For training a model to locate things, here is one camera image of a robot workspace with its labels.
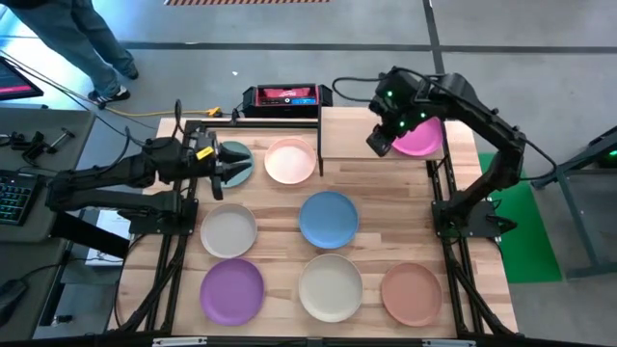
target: jeans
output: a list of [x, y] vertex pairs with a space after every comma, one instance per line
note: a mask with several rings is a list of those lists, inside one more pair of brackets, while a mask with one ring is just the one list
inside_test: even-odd
[[92, 0], [51, 0], [32, 10], [12, 11], [43, 43], [86, 73], [103, 96], [120, 89], [114, 68], [125, 76], [137, 72], [133, 56], [118, 43]]

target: paper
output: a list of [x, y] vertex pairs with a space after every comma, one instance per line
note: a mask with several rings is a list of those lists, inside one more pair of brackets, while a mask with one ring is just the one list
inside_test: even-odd
[[[98, 220], [96, 221], [96, 226], [102, 228], [105, 231], [115, 233], [117, 236], [129, 239], [128, 229], [131, 226], [131, 222], [121, 217], [117, 211], [101, 210], [98, 215]], [[88, 251], [87, 259], [93, 259], [86, 261], [86, 265], [88, 266], [122, 265], [122, 259], [109, 254], [105, 254], [95, 249], [90, 249]]]

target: pink plate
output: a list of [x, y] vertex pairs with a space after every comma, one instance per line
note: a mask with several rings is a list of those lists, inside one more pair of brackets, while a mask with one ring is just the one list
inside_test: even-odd
[[392, 146], [399, 152], [411, 156], [428, 155], [443, 144], [442, 122], [433, 117], [420, 124], [416, 130], [394, 140]]
[[283, 184], [296, 184], [309, 178], [315, 171], [316, 161], [312, 147], [298, 139], [275, 142], [265, 157], [266, 171]]

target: purple plate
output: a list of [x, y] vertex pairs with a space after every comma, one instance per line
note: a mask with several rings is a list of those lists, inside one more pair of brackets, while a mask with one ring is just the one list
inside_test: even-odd
[[214, 265], [201, 282], [203, 313], [224, 326], [249, 322], [261, 309], [264, 296], [261, 273], [253, 263], [240, 258]]

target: shoe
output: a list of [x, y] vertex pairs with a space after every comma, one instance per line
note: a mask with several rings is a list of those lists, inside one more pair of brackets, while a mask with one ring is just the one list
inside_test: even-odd
[[88, 93], [88, 99], [98, 102], [99, 104], [106, 104], [107, 102], [123, 101], [131, 97], [131, 93], [125, 86], [120, 86], [120, 90], [112, 96], [103, 96], [97, 91]]
[[137, 70], [137, 68], [135, 69], [135, 73], [130, 74], [130, 75], [126, 75], [125, 76], [128, 79], [132, 79], [133, 81], [139, 78], [139, 71]]

